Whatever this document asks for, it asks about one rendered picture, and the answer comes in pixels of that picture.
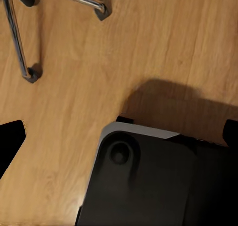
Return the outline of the swivel chair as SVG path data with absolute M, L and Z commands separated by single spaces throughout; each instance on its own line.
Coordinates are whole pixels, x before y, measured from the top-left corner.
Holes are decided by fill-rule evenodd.
M 27 7 L 32 7 L 35 3 L 35 0 L 21 0 Z M 107 17 L 110 16 L 110 12 L 108 11 L 105 4 L 96 1 L 96 0 L 73 0 L 85 5 L 88 5 L 90 7 L 95 8 L 95 13 L 100 21 L 103 21 Z M 13 42 L 16 49 L 16 54 L 20 66 L 20 70 L 22 73 L 23 78 L 28 81 L 29 83 L 34 84 L 37 79 L 40 77 L 40 75 L 33 70 L 32 68 L 28 68 L 26 65 L 26 60 L 24 56 L 23 46 L 21 42 L 20 32 L 17 24 L 15 9 L 13 5 L 13 0 L 3 0 Z

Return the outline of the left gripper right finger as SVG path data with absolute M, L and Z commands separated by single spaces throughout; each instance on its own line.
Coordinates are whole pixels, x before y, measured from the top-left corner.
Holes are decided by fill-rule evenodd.
M 222 137 L 231 152 L 238 159 L 238 122 L 233 120 L 227 120 L 223 129 Z

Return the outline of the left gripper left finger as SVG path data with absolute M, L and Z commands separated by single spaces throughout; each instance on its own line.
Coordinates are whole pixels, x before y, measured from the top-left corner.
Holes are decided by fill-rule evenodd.
M 0 179 L 26 139 L 21 120 L 0 125 Z

